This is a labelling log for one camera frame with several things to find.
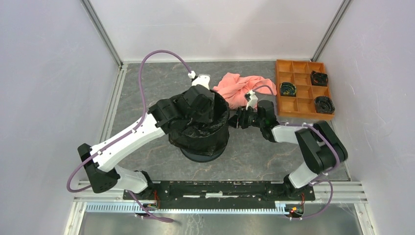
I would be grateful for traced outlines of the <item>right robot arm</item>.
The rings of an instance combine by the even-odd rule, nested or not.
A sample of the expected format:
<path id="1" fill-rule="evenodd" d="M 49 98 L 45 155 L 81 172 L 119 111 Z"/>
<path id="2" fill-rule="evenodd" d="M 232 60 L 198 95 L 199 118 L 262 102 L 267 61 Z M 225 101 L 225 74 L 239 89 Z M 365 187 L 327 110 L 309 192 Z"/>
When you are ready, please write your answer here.
<path id="1" fill-rule="evenodd" d="M 283 195 L 295 200 L 302 194 L 302 188 L 315 185 L 322 176 L 328 175 L 348 159 L 348 152 L 326 121 L 315 123 L 282 123 L 275 115 L 275 104 L 261 100 L 254 109 L 239 107 L 229 119 L 233 128 L 259 128 L 264 139 L 275 143 L 297 144 L 303 162 L 285 176 Z"/>

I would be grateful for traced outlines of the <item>black plastic trash bag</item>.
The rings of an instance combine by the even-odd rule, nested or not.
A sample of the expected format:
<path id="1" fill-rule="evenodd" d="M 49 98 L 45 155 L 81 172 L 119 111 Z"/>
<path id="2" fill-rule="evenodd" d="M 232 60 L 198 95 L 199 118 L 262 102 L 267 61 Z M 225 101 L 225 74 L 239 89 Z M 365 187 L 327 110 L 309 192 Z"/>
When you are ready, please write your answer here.
<path id="1" fill-rule="evenodd" d="M 227 147 L 229 140 L 230 108 L 225 99 L 214 93 L 213 122 L 194 122 L 181 131 L 172 131 L 168 134 L 169 142 L 175 147 L 186 149 L 193 154 L 211 156 L 223 147 Z"/>

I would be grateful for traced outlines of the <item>dark blue trash bin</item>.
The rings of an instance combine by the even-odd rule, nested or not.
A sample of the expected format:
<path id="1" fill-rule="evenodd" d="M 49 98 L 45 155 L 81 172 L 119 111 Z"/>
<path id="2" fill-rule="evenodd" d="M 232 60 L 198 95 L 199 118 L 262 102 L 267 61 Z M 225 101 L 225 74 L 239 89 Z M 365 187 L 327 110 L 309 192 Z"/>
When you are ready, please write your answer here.
<path id="1" fill-rule="evenodd" d="M 186 149 L 179 148 L 181 153 L 188 158 L 189 160 L 197 163 L 208 163 L 211 161 L 216 160 L 219 158 L 225 151 L 226 147 L 223 147 L 213 153 L 211 156 L 201 155 L 201 154 L 193 154 L 187 151 Z"/>

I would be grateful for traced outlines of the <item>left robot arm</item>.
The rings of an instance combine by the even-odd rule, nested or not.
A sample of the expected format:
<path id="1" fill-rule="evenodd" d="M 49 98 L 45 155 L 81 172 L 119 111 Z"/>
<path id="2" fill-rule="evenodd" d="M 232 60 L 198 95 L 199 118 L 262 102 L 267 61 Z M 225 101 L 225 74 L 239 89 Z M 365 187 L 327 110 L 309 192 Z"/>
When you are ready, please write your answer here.
<path id="1" fill-rule="evenodd" d="M 86 171 L 90 188 L 103 193 L 120 188 L 149 199 L 154 193 L 150 177 L 144 171 L 127 170 L 118 163 L 145 144 L 172 131 L 182 131 L 193 122 L 212 123 L 215 94 L 202 85 L 191 86 L 182 94 L 161 99 L 135 123 L 112 138 L 90 146 L 81 144 L 77 151 Z"/>

